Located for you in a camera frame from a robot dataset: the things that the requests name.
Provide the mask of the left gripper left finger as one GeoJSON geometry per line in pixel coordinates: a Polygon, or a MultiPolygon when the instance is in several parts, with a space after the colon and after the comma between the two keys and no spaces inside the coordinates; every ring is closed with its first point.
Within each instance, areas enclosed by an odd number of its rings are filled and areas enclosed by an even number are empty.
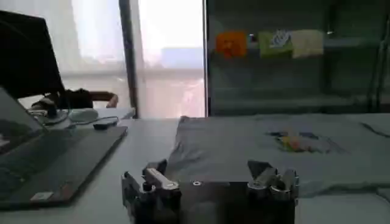
{"type": "Polygon", "coordinates": [[[142,170],[142,176],[147,183],[154,185],[156,188],[164,191],[179,190],[178,182],[164,176],[167,166],[168,161],[166,159],[148,163],[142,170]]]}

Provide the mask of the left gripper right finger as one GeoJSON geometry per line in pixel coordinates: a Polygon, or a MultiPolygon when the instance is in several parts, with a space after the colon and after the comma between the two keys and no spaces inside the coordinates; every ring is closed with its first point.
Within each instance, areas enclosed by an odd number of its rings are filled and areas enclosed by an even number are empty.
{"type": "Polygon", "coordinates": [[[248,190],[258,198],[297,198],[299,196],[299,176],[293,169],[280,173],[268,162],[248,160],[247,166],[252,181],[248,190]]]}

